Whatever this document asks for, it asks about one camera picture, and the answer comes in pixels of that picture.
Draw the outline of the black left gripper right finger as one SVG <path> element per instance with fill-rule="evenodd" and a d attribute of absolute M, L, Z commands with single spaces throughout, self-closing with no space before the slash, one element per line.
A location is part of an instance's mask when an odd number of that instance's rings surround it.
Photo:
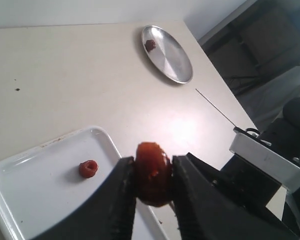
<path fill-rule="evenodd" d="M 183 240 L 298 240 L 264 204 L 191 153 L 172 158 L 172 192 Z"/>

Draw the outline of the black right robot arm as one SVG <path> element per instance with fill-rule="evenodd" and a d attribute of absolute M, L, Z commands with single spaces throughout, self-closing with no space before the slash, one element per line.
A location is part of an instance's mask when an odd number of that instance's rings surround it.
<path fill-rule="evenodd" d="M 300 157 L 300 97 L 293 98 L 282 108 L 259 139 L 271 143 L 270 148 L 287 160 Z"/>

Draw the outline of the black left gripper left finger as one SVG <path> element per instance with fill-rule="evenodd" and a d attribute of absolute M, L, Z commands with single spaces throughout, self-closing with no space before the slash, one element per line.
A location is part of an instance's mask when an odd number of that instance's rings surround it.
<path fill-rule="evenodd" d="M 130 240 L 136 212 L 134 158 L 121 158 L 79 208 L 38 240 Z"/>

